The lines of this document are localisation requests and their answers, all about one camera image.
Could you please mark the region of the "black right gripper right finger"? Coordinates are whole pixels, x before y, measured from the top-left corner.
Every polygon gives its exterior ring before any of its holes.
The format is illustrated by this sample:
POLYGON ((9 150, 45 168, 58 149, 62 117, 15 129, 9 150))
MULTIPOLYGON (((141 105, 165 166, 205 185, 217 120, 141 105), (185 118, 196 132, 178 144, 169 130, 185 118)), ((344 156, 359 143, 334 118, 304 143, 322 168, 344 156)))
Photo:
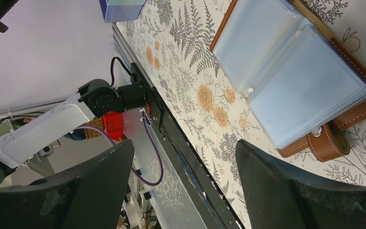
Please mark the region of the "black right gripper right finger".
POLYGON ((366 187, 293 166, 241 139, 235 159, 254 229, 366 229, 366 187))

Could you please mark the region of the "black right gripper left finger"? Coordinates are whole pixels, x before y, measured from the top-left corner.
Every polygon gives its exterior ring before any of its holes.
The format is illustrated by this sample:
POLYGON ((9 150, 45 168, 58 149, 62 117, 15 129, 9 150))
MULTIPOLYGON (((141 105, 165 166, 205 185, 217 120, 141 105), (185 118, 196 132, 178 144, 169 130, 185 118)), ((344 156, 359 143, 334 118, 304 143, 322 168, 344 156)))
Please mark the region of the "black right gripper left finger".
MULTIPOLYGON (((0 187, 0 229, 114 229, 134 157, 131 140, 26 186, 0 187)), ((11 172, 0 162, 0 184, 11 172)))

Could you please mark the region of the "brown leather card holder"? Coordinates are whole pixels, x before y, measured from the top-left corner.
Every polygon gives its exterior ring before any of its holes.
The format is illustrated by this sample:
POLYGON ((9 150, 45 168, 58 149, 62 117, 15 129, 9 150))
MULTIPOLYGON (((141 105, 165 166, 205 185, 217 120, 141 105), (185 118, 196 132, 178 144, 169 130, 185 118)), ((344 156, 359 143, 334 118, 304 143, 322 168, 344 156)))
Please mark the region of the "brown leather card holder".
POLYGON ((233 0, 210 44, 282 157, 350 152, 343 131, 366 120, 366 67, 299 0, 233 0))

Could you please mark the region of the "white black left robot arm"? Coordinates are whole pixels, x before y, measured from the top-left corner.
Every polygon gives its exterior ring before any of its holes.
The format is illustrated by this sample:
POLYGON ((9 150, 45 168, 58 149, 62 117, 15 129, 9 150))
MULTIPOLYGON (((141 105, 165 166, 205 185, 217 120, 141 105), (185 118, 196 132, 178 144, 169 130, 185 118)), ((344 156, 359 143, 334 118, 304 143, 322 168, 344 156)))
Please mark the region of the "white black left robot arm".
POLYGON ((0 136, 0 184, 66 133, 109 111, 135 108, 115 85, 113 28, 104 0, 0 0, 0 111, 43 114, 0 136))

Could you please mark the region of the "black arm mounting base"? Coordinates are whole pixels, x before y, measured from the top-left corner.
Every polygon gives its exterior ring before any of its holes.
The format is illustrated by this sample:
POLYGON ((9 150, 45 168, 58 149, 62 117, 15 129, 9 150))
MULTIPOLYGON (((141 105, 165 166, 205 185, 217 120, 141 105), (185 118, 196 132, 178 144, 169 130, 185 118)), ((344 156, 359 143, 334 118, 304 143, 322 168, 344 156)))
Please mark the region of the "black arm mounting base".
POLYGON ((189 212, 198 216, 207 229, 242 229, 242 222, 141 66, 133 62, 131 70, 131 81, 146 90, 152 130, 188 194, 189 212))

